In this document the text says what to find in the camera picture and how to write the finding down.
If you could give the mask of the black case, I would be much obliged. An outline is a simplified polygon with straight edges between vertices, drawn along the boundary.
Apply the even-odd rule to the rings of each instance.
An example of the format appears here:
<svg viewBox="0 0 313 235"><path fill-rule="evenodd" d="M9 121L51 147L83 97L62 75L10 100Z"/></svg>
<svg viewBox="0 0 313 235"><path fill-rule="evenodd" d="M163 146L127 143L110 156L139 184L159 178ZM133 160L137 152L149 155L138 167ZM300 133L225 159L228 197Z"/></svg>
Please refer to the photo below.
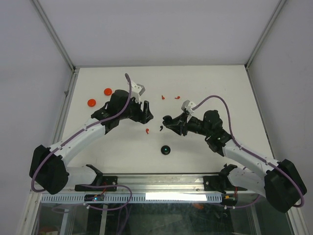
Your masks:
<svg viewBox="0 0 313 235"><path fill-rule="evenodd" d="M161 153L162 153L163 155L168 155L168 154L170 154L170 152L171 152L170 146L168 146L168 145L163 145L163 146L161 147Z"/></svg>
<svg viewBox="0 0 313 235"><path fill-rule="evenodd" d="M170 124L172 123L172 120L173 120L173 119L172 119L171 116L166 115L166 116L163 117L163 122L162 122L162 124L163 124L164 126L170 125Z"/></svg>

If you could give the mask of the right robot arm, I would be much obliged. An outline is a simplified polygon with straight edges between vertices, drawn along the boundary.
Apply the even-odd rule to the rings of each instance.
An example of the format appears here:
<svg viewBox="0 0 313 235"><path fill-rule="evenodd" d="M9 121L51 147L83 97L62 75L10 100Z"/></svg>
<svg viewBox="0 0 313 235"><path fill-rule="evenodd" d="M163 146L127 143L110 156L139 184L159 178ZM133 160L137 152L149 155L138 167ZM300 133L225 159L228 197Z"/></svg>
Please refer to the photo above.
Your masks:
<svg viewBox="0 0 313 235"><path fill-rule="evenodd" d="M218 176L209 180L212 189L220 193L235 188L250 190L266 198L279 212L303 205L307 189L295 165L287 159L260 156L239 144L223 129L218 111L205 112L202 120L188 117L186 112L175 118L164 116L162 123L180 136L189 132L204 136L214 153L242 165L225 164Z"/></svg>

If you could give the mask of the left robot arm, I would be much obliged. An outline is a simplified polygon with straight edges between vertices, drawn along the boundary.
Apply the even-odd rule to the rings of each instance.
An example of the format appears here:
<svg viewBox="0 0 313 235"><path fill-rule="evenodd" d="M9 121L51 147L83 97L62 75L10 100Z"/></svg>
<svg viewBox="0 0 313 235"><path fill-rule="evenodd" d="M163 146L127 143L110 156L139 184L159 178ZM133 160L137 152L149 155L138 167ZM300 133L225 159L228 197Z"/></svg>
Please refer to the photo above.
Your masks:
<svg viewBox="0 0 313 235"><path fill-rule="evenodd" d="M50 194L66 187L76 190L97 190L105 184L103 173L93 165L70 167L68 164L85 147L117 127L121 120L130 119L146 124L153 119L149 102L141 101L144 88L136 86L131 92L116 90L108 102L95 111L71 137L49 147L39 145L33 153L29 176L31 188L39 184Z"/></svg>

